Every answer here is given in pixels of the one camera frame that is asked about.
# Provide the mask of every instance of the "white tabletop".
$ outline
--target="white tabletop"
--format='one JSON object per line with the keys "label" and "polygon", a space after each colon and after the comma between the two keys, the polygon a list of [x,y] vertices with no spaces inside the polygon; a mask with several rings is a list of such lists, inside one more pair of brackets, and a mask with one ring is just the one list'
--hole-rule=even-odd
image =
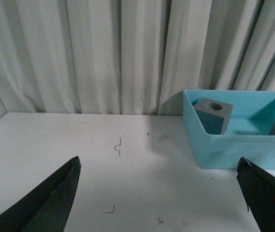
{"label": "white tabletop", "polygon": [[6,114],[0,213],[75,156],[66,232],[259,231],[237,172],[199,168],[180,116]]}

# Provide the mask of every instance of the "curtain fold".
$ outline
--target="curtain fold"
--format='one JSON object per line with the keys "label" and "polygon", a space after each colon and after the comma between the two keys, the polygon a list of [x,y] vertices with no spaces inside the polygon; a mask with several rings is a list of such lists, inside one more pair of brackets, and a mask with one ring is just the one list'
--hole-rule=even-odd
{"label": "curtain fold", "polygon": [[44,110],[80,112],[66,1],[17,0],[16,3]]}
{"label": "curtain fold", "polygon": [[181,115],[185,88],[197,88],[212,1],[172,1],[160,115]]}
{"label": "curtain fold", "polygon": [[233,89],[259,90],[275,58],[275,1],[264,2]]}
{"label": "curtain fold", "polygon": [[0,99],[11,112],[45,110],[15,1],[0,1]]}
{"label": "curtain fold", "polygon": [[167,8],[167,0],[122,1],[123,114],[158,113]]}
{"label": "curtain fold", "polygon": [[82,113],[121,113],[120,2],[68,0]]}
{"label": "curtain fold", "polygon": [[275,91],[275,0],[0,0],[0,115],[181,115]]}

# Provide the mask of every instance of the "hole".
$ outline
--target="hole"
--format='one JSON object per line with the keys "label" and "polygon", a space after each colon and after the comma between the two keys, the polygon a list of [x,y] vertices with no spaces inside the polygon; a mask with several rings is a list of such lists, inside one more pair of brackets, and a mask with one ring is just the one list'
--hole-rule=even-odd
{"label": "hole", "polygon": [[223,107],[220,104],[214,103],[214,102],[208,102],[203,105],[206,108],[211,108],[214,111],[221,110]]}

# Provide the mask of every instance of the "block with hole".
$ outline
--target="block with hole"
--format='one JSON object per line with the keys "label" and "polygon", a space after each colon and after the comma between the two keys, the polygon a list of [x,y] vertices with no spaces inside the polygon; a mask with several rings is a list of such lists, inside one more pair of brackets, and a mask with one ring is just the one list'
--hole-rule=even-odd
{"label": "block with hole", "polygon": [[209,134],[224,134],[227,130],[233,105],[202,98],[194,109],[205,129]]}

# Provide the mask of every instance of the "light blue plastic bin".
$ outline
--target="light blue plastic bin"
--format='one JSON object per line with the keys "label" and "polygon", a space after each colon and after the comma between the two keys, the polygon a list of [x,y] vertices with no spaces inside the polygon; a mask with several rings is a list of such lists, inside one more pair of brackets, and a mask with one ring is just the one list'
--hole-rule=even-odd
{"label": "light blue plastic bin", "polygon": [[[185,90],[183,123],[201,168],[235,169],[245,157],[264,169],[275,169],[275,135],[268,135],[275,120],[275,92]],[[223,135],[205,132],[195,105],[209,98],[233,104]]]}

